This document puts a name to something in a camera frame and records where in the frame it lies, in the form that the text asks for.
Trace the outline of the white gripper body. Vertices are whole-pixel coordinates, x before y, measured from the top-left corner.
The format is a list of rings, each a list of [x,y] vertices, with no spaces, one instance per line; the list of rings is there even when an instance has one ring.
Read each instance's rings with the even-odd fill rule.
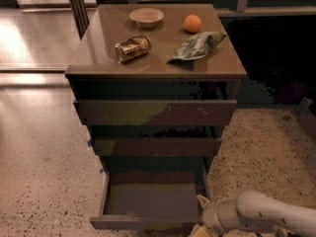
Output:
[[[227,233],[239,226],[234,199],[222,202],[209,201],[202,208],[202,222],[212,232]]]

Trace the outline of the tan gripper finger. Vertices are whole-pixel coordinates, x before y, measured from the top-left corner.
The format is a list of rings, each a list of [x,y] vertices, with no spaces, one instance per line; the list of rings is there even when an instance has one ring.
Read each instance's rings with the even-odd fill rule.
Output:
[[[207,197],[204,197],[202,195],[197,195],[197,200],[203,209],[206,209],[207,207],[210,206],[210,200]]]
[[[189,237],[218,237],[215,233],[210,232],[204,225],[196,224]]]

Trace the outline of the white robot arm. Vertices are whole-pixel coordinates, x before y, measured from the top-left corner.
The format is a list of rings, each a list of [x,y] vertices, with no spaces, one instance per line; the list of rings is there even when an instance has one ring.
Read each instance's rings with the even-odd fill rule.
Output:
[[[257,191],[215,202],[197,196],[202,207],[202,224],[189,237],[219,237],[232,230],[285,235],[289,230],[300,237],[316,236],[316,210],[285,203]]]

